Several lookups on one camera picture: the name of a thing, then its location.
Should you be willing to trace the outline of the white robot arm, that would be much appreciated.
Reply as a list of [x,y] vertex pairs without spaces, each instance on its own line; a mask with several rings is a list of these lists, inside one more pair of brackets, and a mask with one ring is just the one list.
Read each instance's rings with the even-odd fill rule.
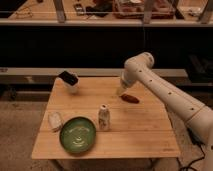
[[159,77],[151,70],[153,65],[154,57],[149,52],[127,59],[120,77],[117,95],[122,96],[137,81],[142,83],[177,114],[205,144],[206,153],[202,171],[213,171],[213,110]]

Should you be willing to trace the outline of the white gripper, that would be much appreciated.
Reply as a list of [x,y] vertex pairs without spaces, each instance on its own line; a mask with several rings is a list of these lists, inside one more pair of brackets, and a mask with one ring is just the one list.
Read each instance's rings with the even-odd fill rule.
[[122,95],[124,93],[124,89],[130,88],[134,85],[134,76],[130,74],[128,71],[124,71],[120,78],[120,83],[122,87],[118,87],[116,94]]

